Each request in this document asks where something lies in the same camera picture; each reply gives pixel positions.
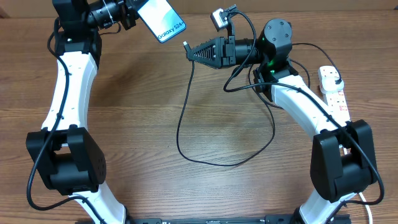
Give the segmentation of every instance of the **black mount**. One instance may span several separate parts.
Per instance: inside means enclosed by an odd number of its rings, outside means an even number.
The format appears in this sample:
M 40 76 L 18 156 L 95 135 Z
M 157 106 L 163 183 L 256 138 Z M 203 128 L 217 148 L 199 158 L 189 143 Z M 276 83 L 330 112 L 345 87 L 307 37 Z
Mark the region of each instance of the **black mount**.
M 55 37 L 55 52 L 82 51 L 91 53 L 97 67 L 100 65 L 102 39 L 99 29 L 107 29 L 121 22 L 128 30 L 136 25 L 137 14 L 148 0 L 99 0 L 90 5 L 87 0 L 52 0 L 63 32 Z
M 254 83 L 278 82 L 279 79 L 299 73 L 292 66 L 289 53 L 292 45 L 292 27 L 283 19 L 273 19 L 264 26 L 256 48 L 263 56 L 260 66 L 253 71 Z M 257 86 L 272 101 L 270 86 Z
M 349 122 L 347 132 L 361 146 L 365 155 L 377 169 L 371 127 L 363 120 Z M 340 145 L 351 153 L 340 156 Z M 313 137 L 311 180 L 319 195 L 331 203 L 352 192 L 359 193 L 377 180 L 360 152 L 339 130 L 323 130 Z
M 33 161 L 49 135 L 47 129 L 29 133 L 26 148 Z M 57 154 L 62 144 L 68 144 L 70 153 Z M 90 190 L 98 191 L 105 181 L 105 156 L 85 128 L 71 125 L 68 130 L 56 131 L 40 159 L 37 170 L 49 190 L 58 190 L 61 195 Z

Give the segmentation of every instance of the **power strip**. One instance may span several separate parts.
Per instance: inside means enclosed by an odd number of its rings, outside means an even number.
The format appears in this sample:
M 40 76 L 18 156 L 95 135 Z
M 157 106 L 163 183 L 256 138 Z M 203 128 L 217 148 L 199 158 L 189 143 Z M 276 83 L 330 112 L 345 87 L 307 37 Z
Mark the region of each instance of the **power strip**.
M 322 66 L 318 70 L 320 89 L 323 101 L 329 106 L 335 118 L 350 121 L 346 97 L 343 91 L 344 82 L 337 85 L 339 79 L 337 70 L 333 66 Z

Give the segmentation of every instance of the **phone screen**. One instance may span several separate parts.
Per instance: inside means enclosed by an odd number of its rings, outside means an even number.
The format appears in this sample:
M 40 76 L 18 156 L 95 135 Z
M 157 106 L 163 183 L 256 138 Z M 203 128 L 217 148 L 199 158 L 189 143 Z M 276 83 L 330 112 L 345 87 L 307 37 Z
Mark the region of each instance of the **phone screen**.
M 187 27 L 166 0 L 148 0 L 138 14 L 160 43 L 170 40 Z

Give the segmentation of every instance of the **wire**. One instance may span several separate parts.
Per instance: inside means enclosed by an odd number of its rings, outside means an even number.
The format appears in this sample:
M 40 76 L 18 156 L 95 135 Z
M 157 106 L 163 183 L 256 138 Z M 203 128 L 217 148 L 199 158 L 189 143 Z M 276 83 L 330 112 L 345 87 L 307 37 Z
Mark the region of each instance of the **wire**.
M 344 155 L 347 155 L 347 149 L 344 147 L 343 148 Z M 365 196 L 362 194 L 362 192 L 359 193 L 359 196 L 361 197 L 361 200 L 363 202 L 366 202 Z M 368 217 L 369 217 L 369 224 L 373 224 L 373 217 L 372 217 L 372 211 L 369 205 L 365 205 L 366 211 L 368 212 Z
M 70 202 L 72 200 L 82 200 L 83 203 L 86 203 L 87 206 L 90 207 L 91 211 L 94 213 L 95 217 L 100 221 L 100 223 L 102 224 L 106 224 L 106 222 L 101 218 L 101 216 L 99 215 L 99 213 L 95 210 L 94 206 L 91 204 L 91 202 L 83 196 L 73 196 L 73 197 L 69 197 L 66 198 L 65 200 L 62 200 L 58 203 L 55 203 L 53 205 L 47 206 L 47 207 L 40 207 L 38 205 L 36 205 L 33 202 L 32 199 L 32 184 L 33 184 L 33 179 L 35 176 L 35 172 L 37 170 L 37 166 L 39 165 L 40 159 L 45 151 L 45 149 L 47 148 L 48 144 L 50 143 L 50 141 L 52 140 L 52 136 L 54 135 L 54 132 L 57 130 L 57 127 L 61 121 L 61 119 L 63 119 L 62 113 L 63 113 L 63 109 L 65 107 L 65 102 L 67 100 L 67 96 L 68 96 L 68 89 L 69 89 L 69 75 L 71 75 L 69 73 L 68 67 L 65 64 L 65 62 L 60 58 L 59 55 L 57 55 L 52 49 L 51 49 L 51 40 L 55 37 L 55 40 L 58 40 L 58 30 L 59 30 L 59 22 L 60 19 L 56 18 L 55 22 L 54 22 L 54 31 L 53 33 L 50 35 L 49 40 L 47 41 L 47 48 L 49 50 L 49 52 L 58 59 L 58 61 L 62 64 L 62 67 L 65 70 L 65 90 L 63 92 L 63 96 L 62 96 L 62 101 L 61 101 L 61 105 L 60 105 L 60 110 L 57 113 L 57 119 L 55 120 L 54 126 L 50 131 L 50 134 L 47 136 L 43 147 L 41 148 L 39 154 L 36 157 L 36 160 L 34 162 L 34 165 L 32 167 L 32 170 L 30 172 L 30 176 L 28 179 L 28 183 L 27 183 L 27 188 L 26 188 L 26 197 L 27 197 L 27 201 L 29 203 L 29 205 L 39 211 L 47 211 L 47 210 L 51 210 L 53 208 L 56 208 L 58 206 L 63 205 L 64 203 Z
M 336 84 L 340 84 L 341 81 L 343 81 L 343 79 L 341 79 L 341 73 L 340 71 L 337 69 L 337 66 L 335 65 L 335 63 L 332 61 L 332 59 L 329 57 L 329 55 L 320 47 L 318 47 L 315 44 L 310 44 L 310 43 L 294 43 L 293 45 L 309 45 L 312 47 L 316 47 L 318 50 L 322 51 L 322 53 L 329 59 L 330 63 L 334 66 L 334 68 L 336 69 L 339 79 L 336 81 Z
M 219 167 L 234 167 L 234 166 L 242 165 L 242 164 L 246 163 L 247 161 L 251 160 L 252 158 L 256 157 L 258 154 L 260 154 L 272 142 L 272 140 L 274 140 L 274 137 L 275 137 L 275 120 L 274 120 L 274 116 L 272 115 L 272 112 L 271 112 L 271 110 L 269 109 L 268 106 L 267 106 L 267 108 L 270 111 L 271 119 L 272 119 L 272 137 L 271 137 L 271 140 L 262 149 L 260 149 L 255 154 L 253 154 L 252 156 L 248 157 L 247 159 L 245 159 L 245 160 L 243 160 L 241 162 L 235 163 L 235 164 L 215 164 L 215 163 L 211 163 L 211 162 L 196 161 L 194 159 L 188 158 L 187 156 L 185 156 L 182 153 L 182 151 L 180 149 L 180 143 L 179 143 L 178 137 L 180 135 L 181 122 L 182 122 L 182 118 L 184 116 L 185 108 L 187 106 L 188 97 L 189 97 L 189 90 L 191 88 L 191 84 L 192 84 L 192 79 L 193 79 L 193 74 L 194 73 L 195 73 L 195 62 L 192 61 L 192 74 L 191 74 L 191 78 L 190 78 L 189 83 L 188 83 L 187 96 L 185 97 L 185 102 L 184 102 L 184 105 L 182 107 L 180 120 L 178 121 L 178 126 L 177 126 L 177 149 L 178 149 L 178 152 L 180 153 L 180 155 L 184 159 L 186 159 L 188 161 L 191 161 L 191 162 L 196 162 L 196 163 L 206 164 L 206 165 L 211 165 L 211 166 L 219 166 Z
M 234 88 L 234 89 L 230 89 L 230 90 L 226 90 L 227 92 L 235 92 L 235 91 L 240 91 L 240 90 L 245 90 L 248 88 L 252 88 L 252 87 L 256 87 L 256 86 L 261 86 L 261 85 L 278 85 L 278 86 L 283 86 L 286 88 L 290 88 L 292 90 L 295 90 L 303 95 L 305 95 L 309 100 L 312 101 L 312 103 L 329 119 L 329 121 L 331 121 L 338 129 L 341 130 L 341 132 L 349 139 L 349 141 L 351 142 L 351 144 L 354 146 L 354 148 L 356 150 L 359 151 L 359 153 L 361 153 L 361 155 L 365 158 L 366 162 L 369 164 L 371 171 L 373 172 L 374 176 L 376 177 L 377 182 L 379 183 L 379 188 L 380 188 L 380 196 L 377 200 L 373 201 L 373 202 L 362 202 L 362 201 L 358 201 L 358 200 L 345 200 L 342 201 L 337 207 L 336 209 L 333 211 L 333 213 L 328 217 L 326 223 L 328 223 L 336 214 L 337 212 L 342 208 L 342 206 L 345 206 L 348 203 L 354 203 L 354 204 L 358 204 L 358 205 L 377 205 L 379 204 L 383 198 L 384 198 L 384 184 L 381 180 L 380 174 L 379 172 L 376 170 L 376 168 L 373 166 L 372 162 L 369 160 L 369 158 L 367 157 L 367 155 L 364 153 L 364 151 L 361 149 L 361 147 L 359 146 L 359 144 L 354 140 L 354 138 L 347 133 L 347 130 L 345 130 L 345 128 L 341 127 L 341 125 L 339 123 L 337 123 L 337 121 L 335 121 L 335 119 L 328 114 L 325 109 L 322 108 L 322 106 L 316 101 L 316 99 L 314 99 L 311 95 L 309 95 L 306 91 L 303 91 L 301 88 L 297 88 L 295 86 L 292 85 L 287 85 L 284 83 L 257 83 L 257 84 L 252 84 L 252 85 L 247 85 L 247 86 L 242 86 L 239 88 Z
M 231 77 L 230 77 L 230 78 L 228 79 L 228 81 L 225 83 L 225 85 L 224 85 L 224 91 L 225 91 L 226 87 L 228 86 L 228 84 L 231 82 L 231 80 L 232 80 L 233 78 L 235 78 L 236 76 L 238 76 L 238 75 L 242 72 L 243 67 L 245 66 L 245 64 L 247 64 L 250 55 L 253 53 L 254 47 L 256 46 L 256 42 L 257 42 L 256 28 L 254 28 L 254 25 L 253 25 L 253 23 L 251 22 L 251 20 L 248 18 L 248 16 L 245 15 L 245 13 L 243 13 L 243 12 L 241 12 L 241 11 L 234 11 L 233 13 L 242 15 L 242 16 L 247 20 L 247 22 L 249 23 L 250 28 L 251 28 L 251 30 L 252 30 L 252 32 L 253 32 L 253 45 L 251 46 L 250 52 L 249 52 L 248 56 L 246 57 L 246 59 L 244 59 L 243 63 L 238 67 L 237 70 L 234 70 L 234 72 L 232 73 Z
M 120 31 L 122 30 L 122 25 L 120 25 L 120 22 L 118 22 L 118 26 L 119 26 L 118 31 L 116 31 L 116 32 L 105 32 L 105 33 L 102 33 L 102 34 L 100 34 L 100 35 L 118 34 L 118 33 L 120 33 Z
M 297 65 L 299 65 L 300 67 L 302 67 L 305 71 L 305 73 L 307 74 L 307 78 L 308 78 L 308 88 L 311 87 L 311 78 L 310 78 L 310 73 L 308 72 L 308 70 L 304 67 L 304 65 L 302 65 L 300 62 L 290 59 L 291 62 L 296 63 Z

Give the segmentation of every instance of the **wood grain surface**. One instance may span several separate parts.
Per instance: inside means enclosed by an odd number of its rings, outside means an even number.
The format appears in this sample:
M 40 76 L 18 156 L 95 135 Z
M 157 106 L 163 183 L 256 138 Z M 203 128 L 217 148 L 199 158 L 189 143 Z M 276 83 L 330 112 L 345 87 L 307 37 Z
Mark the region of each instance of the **wood grain surface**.
M 226 9 L 233 4 L 243 12 L 300 12 L 300 11 L 358 11 L 393 10 L 396 0 L 167 0 L 179 14 L 210 14 L 215 9 Z M 0 0 L 5 18 L 57 17 L 51 1 Z
M 249 17 L 257 30 L 275 17 L 288 20 L 294 42 L 317 44 L 335 61 L 346 83 L 352 120 L 364 119 L 373 129 L 377 166 L 386 186 L 385 200 L 372 207 L 374 221 L 397 223 L 398 12 L 279 12 Z M 88 126 L 105 153 L 109 187 L 136 218 L 292 213 L 313 189 L 312 144 L 286 112 L 272 109 L 274 142 L 245 165 L 205 166 L 178 153 L 175 132 L 191 72 L 182 42 L 193 47 L 225 35 L 217 34 L 208 15 L 183 19 L 187 30 L 166 44 L 159 44 L 141 22 L 128 32 L 103 36 Z M 0 223 L 73 223 L 88 218 L 75 202 L 38 212 L 25 196 L 33 165 L 26 134 L 40 130 L 57 78 L 56 61 L 46 49 L 52 27 L 53 19 L 0 20 Z M 252 36 L 242 18 L 236 18 L 236 30 L 237 38 Z M 309 46 L 295 46 L 290 55 L 308 68 L 312 90 L 319 94 L 317 69 L 328 60 Z M 231 71 L 197 64 L 180 135 L 188 157 L 229 164 L 250 156 L 270 139 L 270 116 L 257 96 L 251 90 L 223 92 Z M 246 74 L 241 74 L 232 86 L 247 82 Z M 364 194 L 374 200 L 378 193 L 375 185 Z M 62 199 L 40 178 L 35 179 L 33 195 L 39 205 Z M 341 212 L 351 214 L 353 223 L 367 223 L 362 206 L 350 205 Z

